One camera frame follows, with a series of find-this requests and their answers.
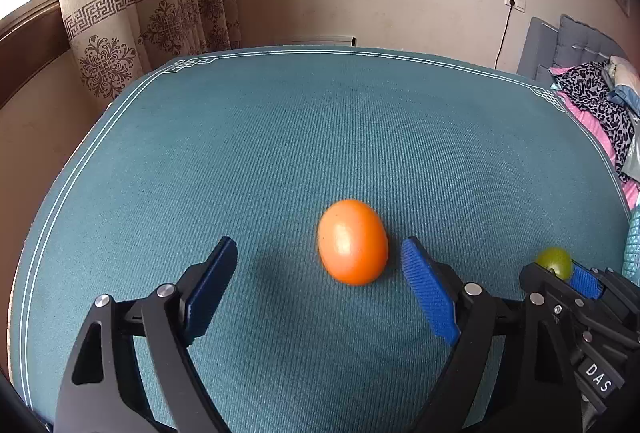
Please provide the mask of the white wall socket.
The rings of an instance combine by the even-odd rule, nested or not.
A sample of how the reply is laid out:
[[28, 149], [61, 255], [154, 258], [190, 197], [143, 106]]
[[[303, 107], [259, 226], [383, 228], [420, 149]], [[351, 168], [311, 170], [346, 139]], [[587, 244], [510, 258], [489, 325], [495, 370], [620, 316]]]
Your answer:
[[526, 0], [504, 0], [504, 4], [508, 8], [513, 8], [515, 11], [525, 13], [526, 12]]

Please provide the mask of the pile of clothes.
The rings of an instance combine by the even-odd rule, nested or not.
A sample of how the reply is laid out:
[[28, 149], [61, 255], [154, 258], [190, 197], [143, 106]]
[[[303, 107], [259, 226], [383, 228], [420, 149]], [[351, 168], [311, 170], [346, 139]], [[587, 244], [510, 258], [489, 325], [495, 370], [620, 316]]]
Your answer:
[[639, 72], [629, 60], [552, 67], [552, 89], [612, 162], [630, 208], [639, 203]]

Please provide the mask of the light blue lattice basket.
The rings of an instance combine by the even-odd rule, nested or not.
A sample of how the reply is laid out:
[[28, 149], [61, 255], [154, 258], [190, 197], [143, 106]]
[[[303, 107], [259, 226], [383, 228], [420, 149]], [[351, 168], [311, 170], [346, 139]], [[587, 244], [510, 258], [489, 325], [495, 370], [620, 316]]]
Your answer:
[[631, 283], [640, 286], [640, 206], [635, 206], [631, 211], [631, 219], [628, 228], [622, 275]]

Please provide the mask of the brown window frame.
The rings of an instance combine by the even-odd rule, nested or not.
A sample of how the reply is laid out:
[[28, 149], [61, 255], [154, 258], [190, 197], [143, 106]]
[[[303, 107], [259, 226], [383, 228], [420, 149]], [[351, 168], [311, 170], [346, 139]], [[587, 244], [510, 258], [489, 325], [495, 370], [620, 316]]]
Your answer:
[[29, 0], [2, 18], [0, 107], [69, 49], [59, 0]]

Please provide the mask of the smooth orange tomato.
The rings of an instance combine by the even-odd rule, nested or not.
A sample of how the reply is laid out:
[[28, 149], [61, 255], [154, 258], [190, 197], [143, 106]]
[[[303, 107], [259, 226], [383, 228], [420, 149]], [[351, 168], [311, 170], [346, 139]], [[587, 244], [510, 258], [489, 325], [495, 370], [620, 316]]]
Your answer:
[[317, 245], [324, 269], [345, 285], [369, 285], [386, 268], [386, 231], [362, 201], [343, 199], [329, 206], [318, 224]]

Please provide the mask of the teal tablecloth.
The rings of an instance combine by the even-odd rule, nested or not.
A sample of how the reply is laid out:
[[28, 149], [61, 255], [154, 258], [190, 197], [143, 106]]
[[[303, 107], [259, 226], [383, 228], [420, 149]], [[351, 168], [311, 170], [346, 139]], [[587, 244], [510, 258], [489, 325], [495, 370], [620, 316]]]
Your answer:
[[[324, 269], [322, 214], [381, 219], [382, 275]], [[183, 58], [134, 81], [54, 181], [14, 281], [11, 379], [55, 415], [94, 299], [145, 297], [222, 237], [238, 267], [191, 357], [235, 432], [405, 432], [448, 357], [399, 247], [498, 297], [549, 247], [620, 269], [627, 201], [608, 156], [544, 86], [445, 57], [263, 48]]]

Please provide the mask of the small green tomato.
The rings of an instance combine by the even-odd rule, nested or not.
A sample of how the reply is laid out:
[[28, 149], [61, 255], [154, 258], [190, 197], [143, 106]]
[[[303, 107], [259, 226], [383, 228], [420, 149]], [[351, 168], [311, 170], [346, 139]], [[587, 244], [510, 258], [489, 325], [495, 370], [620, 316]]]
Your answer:
[[569, 281], [573, 276], [574, 266], [570, 253], [565, 249], [551, 247], [541, 251], [536, 257], [535, 263], [562, 279]]

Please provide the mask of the grey sofa bed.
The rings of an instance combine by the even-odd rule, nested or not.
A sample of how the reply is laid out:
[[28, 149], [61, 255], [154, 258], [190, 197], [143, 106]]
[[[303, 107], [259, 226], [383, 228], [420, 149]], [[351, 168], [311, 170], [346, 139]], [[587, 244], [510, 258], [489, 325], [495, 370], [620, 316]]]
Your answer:
[[557, 27], [532, 17], [516, 73], [550, 86], [551, 68], [607, 62], [611, 56], [627, 58], [614, 39], [596, 28], [566, 14], [561, 15]]

